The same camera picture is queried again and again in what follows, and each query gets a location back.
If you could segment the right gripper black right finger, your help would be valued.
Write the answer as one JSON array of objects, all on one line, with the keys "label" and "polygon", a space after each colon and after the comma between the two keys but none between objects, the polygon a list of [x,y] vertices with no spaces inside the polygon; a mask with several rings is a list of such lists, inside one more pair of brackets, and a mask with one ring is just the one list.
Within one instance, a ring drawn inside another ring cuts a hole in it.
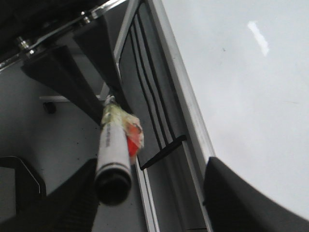
[{"label": "right gripper black right finger", "polygon": [[306,219],[278,205],[217,157],[209,158],[204,205],[215,232],[307,232]]}]

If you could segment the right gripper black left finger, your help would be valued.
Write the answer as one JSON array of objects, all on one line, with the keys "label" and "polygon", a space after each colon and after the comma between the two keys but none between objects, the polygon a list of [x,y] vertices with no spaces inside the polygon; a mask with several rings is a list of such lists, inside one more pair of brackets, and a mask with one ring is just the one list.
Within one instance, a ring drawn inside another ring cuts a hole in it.
[{"label": "right gripper black left finger", "polygon": [[90,232],[98,210],[96,159],[88,160],[43,200],[1,223],[2,232]]}]

